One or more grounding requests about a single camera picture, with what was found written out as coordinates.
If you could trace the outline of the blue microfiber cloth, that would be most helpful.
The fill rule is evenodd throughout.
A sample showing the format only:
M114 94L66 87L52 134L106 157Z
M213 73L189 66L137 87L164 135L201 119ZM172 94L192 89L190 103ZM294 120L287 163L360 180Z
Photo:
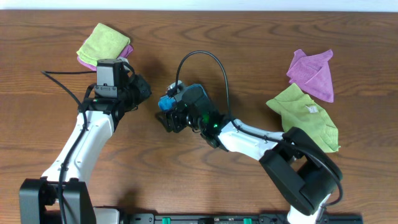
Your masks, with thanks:
M178 81L178 91L174 96L169 96L168 94L162 96L158 102L158 106L162 111L167 111L172 109L181 99L182 95L187 91L193 88L199 87L205 96L207 96L205 89L200 84L192 84L190 86L186 86L180 80Z

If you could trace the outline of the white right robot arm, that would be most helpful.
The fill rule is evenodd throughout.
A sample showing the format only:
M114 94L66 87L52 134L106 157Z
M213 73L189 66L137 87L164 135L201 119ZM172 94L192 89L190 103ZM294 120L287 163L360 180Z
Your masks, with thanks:
M189 127L213 148L257 160L290 204L288 223L321 223L330 195L343 190L338 166L301 129L269 132L214 111L207 114L169 110L155 116L166 131Z

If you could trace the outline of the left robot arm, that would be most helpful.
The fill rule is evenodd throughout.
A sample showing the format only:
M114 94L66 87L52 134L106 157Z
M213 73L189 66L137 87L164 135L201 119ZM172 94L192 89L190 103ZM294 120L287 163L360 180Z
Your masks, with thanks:
M19 189L22 223L124 223L117 208L93 206L88 182L106 142L125 113L151 95L141 75L120 83L91 84L78 102L74 130L54 163Z

